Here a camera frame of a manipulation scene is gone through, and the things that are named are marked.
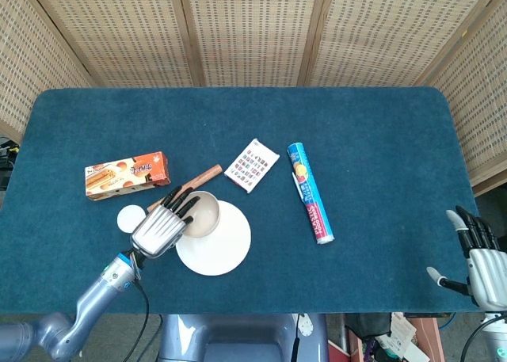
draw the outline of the wooden stick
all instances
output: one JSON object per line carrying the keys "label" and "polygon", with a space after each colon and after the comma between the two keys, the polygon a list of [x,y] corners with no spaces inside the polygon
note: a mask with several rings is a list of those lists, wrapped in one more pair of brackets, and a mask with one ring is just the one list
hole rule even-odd
{"label": "wooden stick", "polygon": [[[205,184],[207,183],[208,181],[210,181],[213,177],[216,177],[218,176],[219,174],[222,173],[222,167],[220,166],[220,164],[217,164],[216,166],[213,166],[212,168],[210,168],[209,170],[207,170],[206,172],[200,174],[199,176],[193,178],[192,180],[190,180],[189,182],[187,182],[185,185],[183,185],[181,187],[181,191],[180,192],[184,192],[185,189],[189,188],[189,187],[192,187],[194,189],[197,189],[199,188],[202,184]],[[153,204],[151,204],[149,207],[148,207],[148,211],[152,211],[154,209],[155,206],[157,206],[158,204],[160,204],[162,202],[163,198],[161,198],[160,200],[158,200],[157,202],[154,202]]]}

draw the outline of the cylindrical tube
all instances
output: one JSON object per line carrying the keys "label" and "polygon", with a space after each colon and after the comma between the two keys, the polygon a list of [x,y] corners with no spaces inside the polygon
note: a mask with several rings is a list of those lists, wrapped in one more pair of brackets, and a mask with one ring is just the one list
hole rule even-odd
{"label": "cylindrical tube", "polygon": [[327,219],[324,204],[318,193],[314,175],[302,143],[294,143],[287,148],[294,169],[294,182],[304,205],[310,216],[311,226],[314,229],[315,239],[319,245],[334,240],[330,221]]}

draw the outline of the cardboard box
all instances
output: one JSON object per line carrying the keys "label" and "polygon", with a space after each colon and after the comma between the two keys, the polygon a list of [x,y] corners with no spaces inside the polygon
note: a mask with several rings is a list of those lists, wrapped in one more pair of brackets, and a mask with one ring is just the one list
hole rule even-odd
{"label": "cardboard box", "polygon": [[94,201],[169,183],[167,158],[161,151],[85,168],[86,196]]}

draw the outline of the white robotic hand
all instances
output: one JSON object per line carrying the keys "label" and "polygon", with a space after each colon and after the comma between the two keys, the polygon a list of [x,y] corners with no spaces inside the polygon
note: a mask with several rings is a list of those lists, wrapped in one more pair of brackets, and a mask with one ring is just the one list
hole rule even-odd
{"label": "white robotic hand", "polygon": [[474,304],[486,312],[482,325],[469,337],[461,354],[465,361],[468,347],[483,330],[492,360],[507,359],[507,253],[500,250],[490,225],[465,209],[447,210],[463,249],[468,266],[468,284],[449,280],[433,267],[426,270],[437,285],[471,296]]}

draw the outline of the teal felt surface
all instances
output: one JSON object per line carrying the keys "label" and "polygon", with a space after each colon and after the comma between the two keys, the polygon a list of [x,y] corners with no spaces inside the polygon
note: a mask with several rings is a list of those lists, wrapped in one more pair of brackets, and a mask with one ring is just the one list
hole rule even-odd
{"label": "teal felt surface", "polygon": [[[37,99],[0,213],[1,312],[74,311],[121,250],[125,205],[148,206],[253,139],[280,154],[246,194],[220,176],[204,188],[240,208],[252,243],[224,276],[188,270],[176,251],[148,261],[154,313],[468,311],[438,288],[432,265],[463,281],[445,210],[475,203],[448,104],[435,89],[64,89]],[[287,145],[303,142],[336,240],[318,246],[291,176]],[[93,202],[84,168],[152,151],[169,187]],[[112,312],[143,312],[128,291]]]}

